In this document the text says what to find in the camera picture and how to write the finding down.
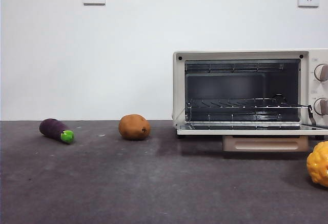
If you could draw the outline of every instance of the control knob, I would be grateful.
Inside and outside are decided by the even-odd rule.
[[[328,99],[320,98],[314,103],[314,111],[319,115],[328,115]]]
[[[328,64],[320,64],[314,70],[314,76],[321,82],[328,80]]]

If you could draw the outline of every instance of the purple eggplant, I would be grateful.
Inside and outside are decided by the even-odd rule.
[[[56,119],[45,119],[39,126],[40,133],[45,137],[70,144],[74,140],[74,133],[64,123]]]

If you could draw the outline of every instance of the gray floor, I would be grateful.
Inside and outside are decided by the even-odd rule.
[[[66,123],[70,146],[39,122],[1,123],[1,223],[326,222],[308,153],[224,154],[220,137],[177,140],[170,121],[151,121],[144,141],[116,121]]]

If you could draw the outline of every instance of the potato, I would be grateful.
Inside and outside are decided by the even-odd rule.
[[[150,133],[150,125],[141,115],[132,114],[122,117],[118,130],[125,139],[145,139]]]

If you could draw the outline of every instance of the oven rack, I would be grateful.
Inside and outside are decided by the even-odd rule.
[[[284,68],[283,63],[232,63],[202,64],[197,61],[185,65],[186,73],[261,73],[278,72]]]
[[[300,104],[280,102],[277,98],[197,98],[186,103],[192,108],[227,108],[227,109],[307,109]]]
[[[192,113],[186,115],[186,121],[282,121],[283,117],[279,112],[243,112],[243,113]]]

